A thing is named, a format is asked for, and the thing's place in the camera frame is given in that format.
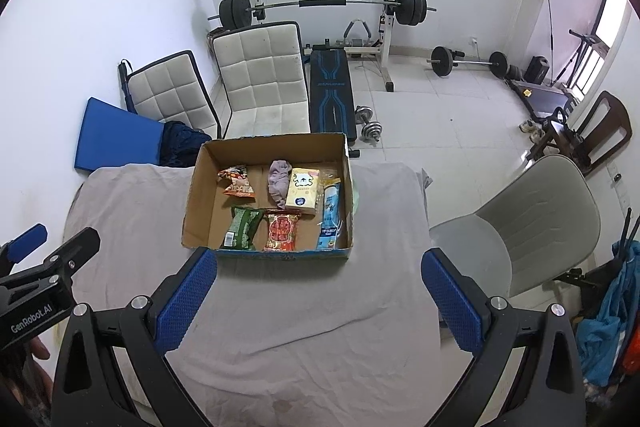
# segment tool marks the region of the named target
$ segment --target barbell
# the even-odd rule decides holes
[[[438,46],[431,53],[431,59],[427,62],[432,64],[433,72],[438,76],[447,76],[451,73],[454,64],[479,64],[489,66],[489,70],[494,76],[502,79],[509,71],[507,56],[502,52],[493,52],[488,62],[482,60],[454,60],[451,50],[444,46]]]
[[[408,26],[415,26],[423,22],[427,17],[427,12],[436,11],[435,8],[427,6],[427,0],[299,0],[255,7],[251,6],[250,0],[222,0],[218,7],[219,15],[209,17],[207,20],[220,19],[220,23],[225,29],[237,30],[238,28],[250,26],[252,16],[258,10],[281,8],[283,6],[306,8],[309,6],[346,6],[347,4],[381,4],[391,6],[394,8],[394,14],[398,23]]]

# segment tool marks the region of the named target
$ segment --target sneaker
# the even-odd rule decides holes
[[[537,143],[540,143],[540,140],[542,140],[544,136],[545,134],[542,132],[542,129],[536,129],[531,133],[531,135],[529,136],[529,139],[534,144],[537,144]]]
[[[522,132],[533,132],[540,129],[540,126],[535,124],[532,120],[525,120],[520,124],[520,130]]]

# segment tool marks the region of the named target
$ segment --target white padded chair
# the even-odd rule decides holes
[[[488,296],[513,297],[584,261],[600,238],[600,213],[584,177],[544,156],[474,214],[430,230],[439,247]]]
[[[129,112],[162,123],[181,121],[212,139],[222,138],[220,120],[191,51],[169,55],[129,74],[126,64],[128,60],[120,63],[118,73]]]
[[[230,108],[223,137],[310,132],[297,23],[225,32],[213,37],[211,47]]]

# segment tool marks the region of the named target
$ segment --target gray bed sheet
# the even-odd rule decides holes
[[[80,188],[65,239],[94,227],[100,251],[74,276],[94,310],[151,295],[187,260],[192,169],[104,168]],[[404,164],[353,165],[347,261],[218,260],[182,344],[167,354],[213,425],[420,426],[440,390],[438,312],[420,277],[431,247],[424,190]],[[132,397],[148,404],[123,349]]]

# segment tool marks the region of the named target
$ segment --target gray office chair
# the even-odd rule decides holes
[[[600,238],[600,213],[575,164],[550,155],[474,214],[430,233],[487,295],[513,297],[584,261]]]

